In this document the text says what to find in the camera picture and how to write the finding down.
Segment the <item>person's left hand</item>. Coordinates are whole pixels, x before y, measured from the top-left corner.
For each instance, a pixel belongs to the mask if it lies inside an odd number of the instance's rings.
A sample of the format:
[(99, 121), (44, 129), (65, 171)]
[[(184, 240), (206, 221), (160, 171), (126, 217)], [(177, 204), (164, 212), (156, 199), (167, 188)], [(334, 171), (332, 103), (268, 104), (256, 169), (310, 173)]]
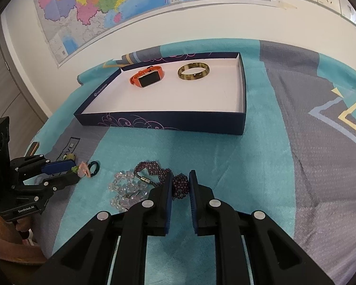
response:
[(16, 221), (15, 228), (20, 234), (23, 244), (33, 246), (34, 243), (31, 239), (31, 225), (32, 225), (32, 218), (27, 216), (25, 218), (19, 219)]

